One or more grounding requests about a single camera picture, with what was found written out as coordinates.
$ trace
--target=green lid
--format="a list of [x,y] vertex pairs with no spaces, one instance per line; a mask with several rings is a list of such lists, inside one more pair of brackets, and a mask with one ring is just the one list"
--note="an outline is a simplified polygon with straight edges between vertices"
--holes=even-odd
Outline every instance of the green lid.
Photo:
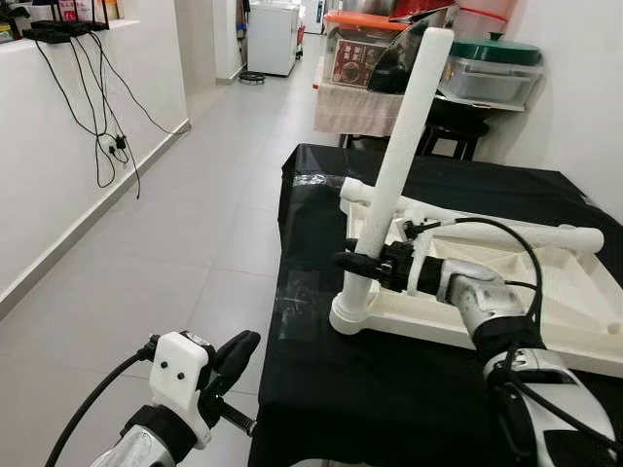
[[450,55],[470,60],[513,63],[515,65],[536,65],[541,52],[535,46],[517,42],[500,41],[500,33],[492,32],[491,40],[457,39],[452,44]]

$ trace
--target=orange lid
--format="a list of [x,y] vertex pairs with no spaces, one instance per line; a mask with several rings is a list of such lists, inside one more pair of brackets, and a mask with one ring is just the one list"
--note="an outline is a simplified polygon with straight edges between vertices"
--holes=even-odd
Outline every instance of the orange lid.
[[331,10],[324,18],[327,22],[337,22],[338,24],[352,24],[355,26],[376,27],[379,29],[389,29],[392,31],[404,31],[409,24],[404,22],[390,22],[389,17],[379,15],[367,15],[365,13],[345,12],[343,10]]

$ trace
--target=baseboard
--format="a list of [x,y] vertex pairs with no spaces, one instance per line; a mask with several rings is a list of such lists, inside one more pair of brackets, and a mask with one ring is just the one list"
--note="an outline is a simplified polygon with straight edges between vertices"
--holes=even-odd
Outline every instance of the baseboard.
[[231,83],[233,83],[238,78],[238,75],[244,69],[245,66],[246,66],[246,63],[244,63],[238,69],[238,71],[236,73],[234,73],[232,76],[230,76],[229,78],[216,78],[216,84],[217,85],[230,85]]
[[[184,121],[175,132],[183,131],[191,127],[188,120]],[[137,166],[139,174],[145,173],[168,148],[180,137],[180,134],[170,134],[154,149],[140,165]],[[124,180],[113,190],[110,195],[99,202],[79,219],[67,233],[60,238],[51,248],[39,257],[37,261],[16,280],[9,291],[0,297],[0,320],[3,319],[25,295],[30,292],[39,280],[54,267],[54,265],[74,246],[89,229],[106,213],[112,205],[134,184],[135,175],[128,173]]]

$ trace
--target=black tablecloth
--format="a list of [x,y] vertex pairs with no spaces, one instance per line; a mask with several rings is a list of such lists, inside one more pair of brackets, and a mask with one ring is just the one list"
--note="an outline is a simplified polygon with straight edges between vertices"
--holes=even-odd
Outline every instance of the black tablecloth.
[[[251,467],[330,458],[379,466],[497,465],[475,354],[375,331],[330,326],[343,273],[341,177],[373,185],[383,154],[300,145],[283,167],[282,257],[260,386]],[[404,195],[442,207],[539,224],[596,227],[600,259],[623,283],[623,228],[561,173],[418,158]],[[616,429],[623,380],[579,374]]]

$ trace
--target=white pvc pipe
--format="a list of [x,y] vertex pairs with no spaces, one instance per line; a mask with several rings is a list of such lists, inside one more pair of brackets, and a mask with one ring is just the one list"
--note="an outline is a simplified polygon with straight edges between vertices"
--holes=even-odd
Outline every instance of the white pvc pipe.
[[[396,203],[405,186],[454,38],[455,33],[450,29],[431,27],[424,32],[356,253],[378,258],[385,245]],[[371,284],[371,279],[345,273],[344,290],[334,299],[329,317],[337,331],[355,334],[364,327],[369,314],[366,301]]]
[[[345,180],[341,191],[343,199],[365,205],[370,204],[373,194],[373,187],[352,178]],[[400,197],[396,203],[396,210],[415,210],[427,219],[436,221],[465,217],[462,213],[405,197]],[[514,226],[513,224],[517,221],[511,219],[481,214],[478,216],[507,224],[535,248],[544,246],[566,248],[576,252],[597,253],[604,247],[604,234],[599,229],[573,226]],[[474,239],[497,244],[510,244],[516,241],[508,233],[495,227],[478,224],[445,226],[435,229],[432,233],[435,236]]]

